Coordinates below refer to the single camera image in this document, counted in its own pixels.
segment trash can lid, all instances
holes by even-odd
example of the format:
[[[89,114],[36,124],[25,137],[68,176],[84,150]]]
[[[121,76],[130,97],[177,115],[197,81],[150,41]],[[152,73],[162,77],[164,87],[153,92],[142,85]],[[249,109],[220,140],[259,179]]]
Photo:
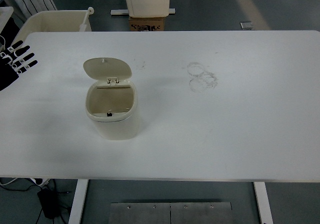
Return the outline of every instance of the trash can lid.
[[[95,80],[117,78],[126,80],[132,76],[130,66],[115,58],[93,58],[84,62],[83,68],[87,75]]]

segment metal plate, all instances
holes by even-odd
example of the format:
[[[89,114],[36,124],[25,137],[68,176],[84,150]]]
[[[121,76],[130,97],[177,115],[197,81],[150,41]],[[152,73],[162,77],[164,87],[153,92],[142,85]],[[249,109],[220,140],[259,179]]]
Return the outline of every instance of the metal plate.
[[[170,224],[170,203],[112,203],[109,224]]]
[[[254,25],[252,24],[252,22],[240,22],[240,25],[241,25],[242,30],[253,30],[254,29]]]
[[[112,203],[109,224],[232,224],[230,202]]]
[[[171,224],[231,224],[230,202],[171,203]]]

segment power adapter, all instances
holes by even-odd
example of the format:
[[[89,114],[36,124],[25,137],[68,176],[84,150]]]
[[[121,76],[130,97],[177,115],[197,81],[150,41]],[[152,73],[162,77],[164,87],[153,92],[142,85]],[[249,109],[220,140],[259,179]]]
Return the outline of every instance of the power adapter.
[[[54,191],[45,188],[37,194],[46,218],[54,219],[60,215],[58,197]]]

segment black cable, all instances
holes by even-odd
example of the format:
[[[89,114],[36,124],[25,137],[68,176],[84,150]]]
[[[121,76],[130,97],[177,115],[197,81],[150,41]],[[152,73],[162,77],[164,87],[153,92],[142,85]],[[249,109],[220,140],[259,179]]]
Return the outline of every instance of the black cable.
[[[63,205],[59,205],[59,206],[66,209],[68,211],[69,215],[71,214],[71,207],[65,207]]]
[[[17,190],[17,189],[8,189],[8,188],[5,188],[5,187],[3,187],[3,186],[0,185],[0,187],[3,188],[3,189],[5,189],[5,190],[10,190],[10,191],[22,191],[22,192],[23,192],[23,191],[28,191],[32,186],[40,187],[40,186],[34,184],[34,185],[29,186],[26,190]]]
[[[36,220],[36,223],[35,223],[35,224],[38,223],[38,221],[39,221],[39,219],[40,219],[40,216],[41,216],[41,212],[42,212],[42,208],[41,208],[41,211],[40,211],[40,213],[39,213],[38,219]]]
[[[65,222],[65,219],[62,217],[61,212],[60,212],[60,217],[61,217],[61,220],[64,222],[64,224],[67,224],[67,223]]]
[[[67,191],[57,191],[56,189],[56,180],[55,179],[52,179],[53,180],[53,183],[54,183],[54,192],[56,193],[56,194],[68,194],[68,193],[71,193],[72,191],[69,191],[69,190],[67,190]]]

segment scribble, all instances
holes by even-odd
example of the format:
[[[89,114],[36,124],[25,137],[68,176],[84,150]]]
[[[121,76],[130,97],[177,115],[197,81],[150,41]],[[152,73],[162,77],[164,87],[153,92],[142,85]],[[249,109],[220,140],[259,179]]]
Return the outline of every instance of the scribble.
[[[188,64],[187,72],[192,78],[189,82],[189,86],[194,92],[203,92],[217,86],[218,79],[214,73],[207,71],[200,63],[192,62]]]

